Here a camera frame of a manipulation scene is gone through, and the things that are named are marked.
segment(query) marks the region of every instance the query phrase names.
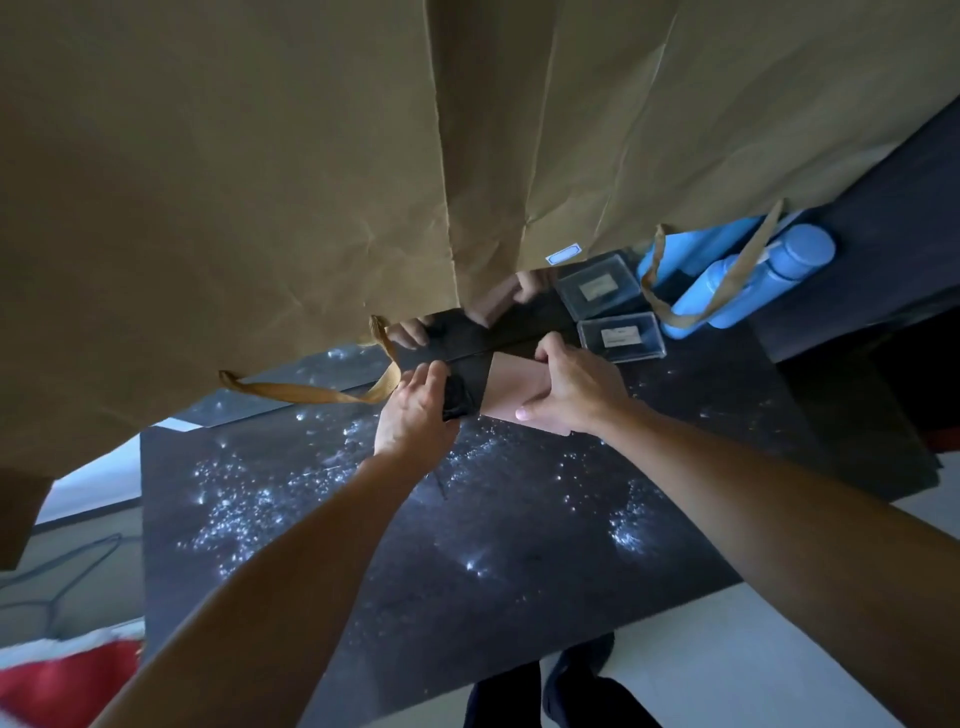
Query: black cord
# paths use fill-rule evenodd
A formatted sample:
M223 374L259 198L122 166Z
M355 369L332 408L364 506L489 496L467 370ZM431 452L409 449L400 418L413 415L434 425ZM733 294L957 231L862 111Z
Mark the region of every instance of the black cord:
M134 542L143 541L142 536L124 536L122 533L113 533L109 536L106 536L102 539L97 539L96 541L91 541L89 544L84 544L83 546L77 546L72 548L65 553L62 553L60 556L55 556L49 561L40 564L39 566L33 567L28 571L19 573L16 576L12 576L8 579L0 580L0 590L7 589L8 587L15 586L17 584L23 584L31 579L35 579L38 576L41 576L62 564L66 564L69 561L72 561L76 557L80 556L83 553L87 553L92 548L98 546L109 545L107 551L97 558L92 564L87 566L83 571L74 576L70 581L68 581L61 589L57 591L50 599L30 599L26 601L15 601L8 604L0 604L0 611L5 609L14 609L14 608L23 608L23 607L42 607L46 611L46 621L43 627L43 637L47 639L54 639L53 637L53 628L54 623L57 621L58 612L60 610L60 601L73 589L75 586L80 584L84 579L86 579L90 573L103 564L120 546L123 544L131 544Z

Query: blue thermos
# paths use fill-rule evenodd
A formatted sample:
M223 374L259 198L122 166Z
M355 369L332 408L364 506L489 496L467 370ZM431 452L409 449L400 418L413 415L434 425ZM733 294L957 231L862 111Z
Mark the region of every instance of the blue thermos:
M760 218L746 217L728 225L720 225L704 231L675 232L666 236L663 246L663 258L657 269L657 285L681 269L688 276L699 276L714 260L733 247ZM636 266L637 279L650 268L654 259L651 248Z
M704 323L716 328L729 328L746 318L777 296L786 293L801 280L823 268L836 253L829 234L813 225L788 228L770 243L743 290L729 303L714 313L708 322L690 328L675 328L662 324L663 333L673 339L683 339ZM707 307L713 292L736 261L736 255L717 260L673 304L677 314L701 313Z

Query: red cloth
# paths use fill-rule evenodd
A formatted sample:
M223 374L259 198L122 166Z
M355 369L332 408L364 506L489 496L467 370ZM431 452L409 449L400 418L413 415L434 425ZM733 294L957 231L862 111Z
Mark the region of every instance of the red cloth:
M0 670L0 708L34 728L86 728L133 677L140 642Z

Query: pink envelope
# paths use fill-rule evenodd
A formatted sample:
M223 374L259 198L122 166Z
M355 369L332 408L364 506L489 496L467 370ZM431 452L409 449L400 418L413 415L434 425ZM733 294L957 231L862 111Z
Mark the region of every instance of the pink envelope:
M508 353L494 352L487 375L487 391L480 404L480 414L509 423L535 427L555 435L569 435L570 428L558 422L539 418L521 422L516 409L524 402L550 391L550 370L546 364Z

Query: plastic case lid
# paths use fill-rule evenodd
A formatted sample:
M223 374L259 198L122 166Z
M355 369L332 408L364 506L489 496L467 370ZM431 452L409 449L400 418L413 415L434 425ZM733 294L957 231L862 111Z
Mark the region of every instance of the plastic case lid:
M584 349L614 364L666 356L657 317L651 311L581 321L577 332Z
M591 319L640 295L640 284L619 255L598 260L557 281L574 321Z

